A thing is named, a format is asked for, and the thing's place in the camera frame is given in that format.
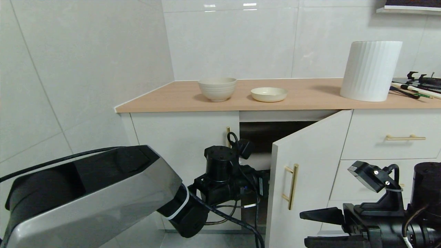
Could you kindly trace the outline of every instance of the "floor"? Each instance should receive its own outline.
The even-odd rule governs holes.
[[[161,248],[255,248],[254,235],[197,234],[186,239],[178,233],[166,233]]]

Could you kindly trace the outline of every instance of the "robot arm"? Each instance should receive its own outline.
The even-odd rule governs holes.
[[[251,143],[235,144],[235,150],[207,148],[206,174],[189,187],[149,146],[119,147],[20,176],[5,205],[11,214],[0,248],[100,247],[155,211],[181,236],[192,237],[205,225],[209,210],[225,215],[215,205],[239,200],[252,192],[250,188],[259,187],[262,197],[268,195],[269,174],[239,165],[239,156],[250,155]]]

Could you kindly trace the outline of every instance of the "shelf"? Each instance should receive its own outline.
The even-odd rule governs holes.
[[[386,5],[384,8],[377,9],[377,13],[404,13],[404,14],[422,14],[422,15],[441,15],[441,8],[419,7],[419,6],[401,6]]]

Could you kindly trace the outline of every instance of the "shallow dish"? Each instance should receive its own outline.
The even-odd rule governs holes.
[[[288,91],[282,88],[262,87],[251,90],[251,96],[257,101],[277,102],[286,98]]]

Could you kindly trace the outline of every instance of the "drawer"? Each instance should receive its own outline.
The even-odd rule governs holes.
[[[436,158],[440,150],[441,109],[356,109],[341,159]]]
[[[369,200],[361,200],[361,201],[329,201],[328,207],[338,207],[341,210],[343,210],[343,203],[352,203],[354,205],[363,203],[363,202],[369,202]],[[403,199],[404,202],[404,208],[406,209],[407,204],[410,203],[410,199]],[[334,225],[334,224],[328,224],[323,223],[321,226],[321,231],[341,231],[343,233],[343,230],[341,229],[340,225]]]
[[[348,168],[356,160],[341,160],[338,166],[330,200],[370,200],[376,202],[384,194],[385,189],[378,193],[366,188],[358,179],[356,179]],[[422,162],[435,162],[436,159],[396,159],[396,160],[362,160],[380,168],[397,164],[400,167],[400,184],[404,184],[403,198],[410,199],[412,194],[414,166]]]

